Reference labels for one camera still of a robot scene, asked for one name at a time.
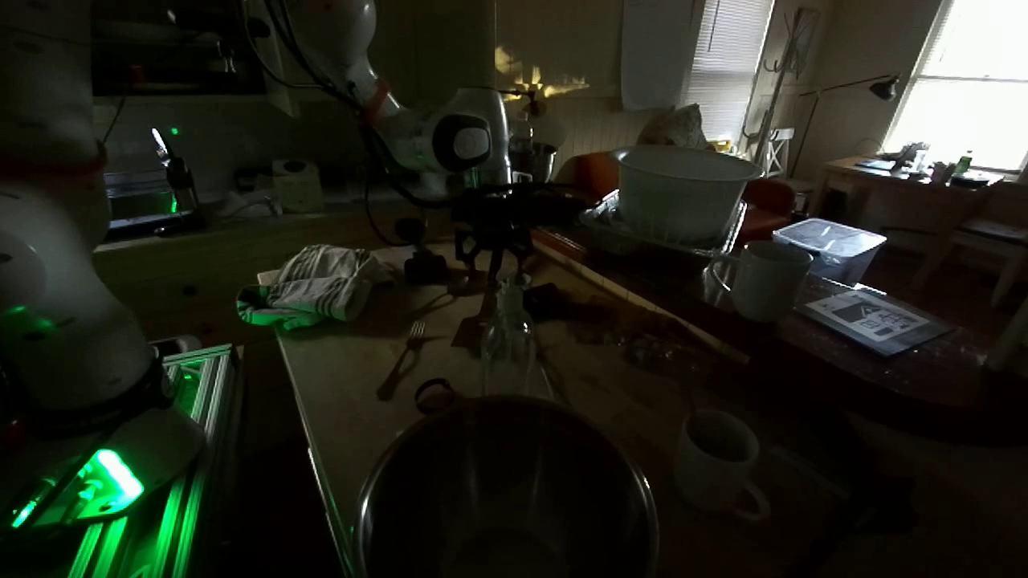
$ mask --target white box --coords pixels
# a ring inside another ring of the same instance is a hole
[[[887,242],[884,236],[826,218],[795,222],[786,228],[777,228],[770,239],[777,244],[809,250],[815,258],[812,272],[843,282],[865,278],[865,270],[871,267],[878,247]]]

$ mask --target lamp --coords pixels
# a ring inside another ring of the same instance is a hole
[[[795,153],[795,168],[790,174],[797,174],[797,163],[804,157],[804,148],[807,148],[807,134],[815,121],[815,107],[822,104],[826,94],[835,94],[835,91],[852,91],[852,87],[867,87],[867,94],[873,94],[878,101],[891,104],[900,95],[900,78],[895,74],[878,74],[878,78],[862,78],[862,80],[845,80],[845,85],[828,85],[828,87],[815,87],[815,91],[807,91],[801,95],[812,95],[809,104],[809,114],[807,114],[807,121],[804,121],[804,134],[797,142],[797,153]]]

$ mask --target window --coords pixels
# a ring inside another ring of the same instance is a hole
[[[884,152],[924,142],[930,157],[1017,170],[1028,153],[1028,3],[946,0]]]
[[[770,10],[775,0],[706,0],[685,91],[685,104],[699,104],[706,137],[739,142]]]

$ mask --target mug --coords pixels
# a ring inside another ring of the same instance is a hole
[[[753,469],[758,467],[758,436],[731,414],[699,408],[682,423],[674,448],[674,482],[678,490],[703,510],[730,510],[742,521],[769,521],[770,503]]]
[[[739,258],[712,260],[703,278],[712,278],[742,317],[775,324],[795,312],[809,267],[812,253],[795,244],[755,242]]]

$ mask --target white container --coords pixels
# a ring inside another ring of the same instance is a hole
[[[770,236],[777,244],[795,244],[812,253],[809,272],[858,282],[871,267],[884,236],[826,218],[804,218]]]
[[[619,216],[643,239],[719,247],[749,178],[739,157],[638,145],[619,162]]]

